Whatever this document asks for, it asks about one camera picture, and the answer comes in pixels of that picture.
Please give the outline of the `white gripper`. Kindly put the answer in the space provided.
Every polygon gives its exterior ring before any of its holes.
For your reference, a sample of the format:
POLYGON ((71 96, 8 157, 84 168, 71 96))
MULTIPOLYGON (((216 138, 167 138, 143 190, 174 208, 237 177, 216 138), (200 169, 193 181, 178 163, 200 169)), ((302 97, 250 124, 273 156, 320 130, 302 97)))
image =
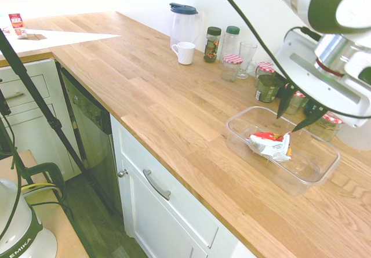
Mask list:
MULTIPOLYGON (((364 47, 339 34, 318 41, 289 31, 275 54, 278 72, 296 86, 282 92, 277 119, 288 109, 297 87, 321 106, 357 128, 370 119, 370 46, 364 47)), ((314 110, 292 132, 325 115, 314 110)))

